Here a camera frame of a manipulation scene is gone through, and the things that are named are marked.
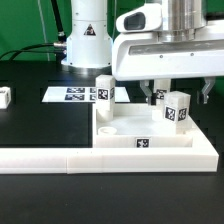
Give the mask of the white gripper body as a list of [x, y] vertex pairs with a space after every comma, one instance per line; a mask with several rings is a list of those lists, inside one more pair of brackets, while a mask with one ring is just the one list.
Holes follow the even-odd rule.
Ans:
[[112, 74], [119, 81], [224, 75], [224, 19], [202, 3], [146, 3], [119, 16]]

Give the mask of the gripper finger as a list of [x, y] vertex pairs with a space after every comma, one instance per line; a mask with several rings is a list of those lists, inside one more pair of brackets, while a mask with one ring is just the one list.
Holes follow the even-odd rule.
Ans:
[[152, 92], [149, 88], [149, 81], [148, 80], [141, 80], [140, 81], [140, 88], [143, 91], [145, 97], [146, 97], [146, 102], [148, 104], [152, 103]]
[[203, 88], [201, 90], [201, 93], [200, 93], [201, 102], [203, 104], [208, 103], [209, 93], [212, 90], [212, 88], [214, 87], [215, 82], [216, 82], [215, 77], [205, 77], [204, 78], [204, 86], [203, 86]]

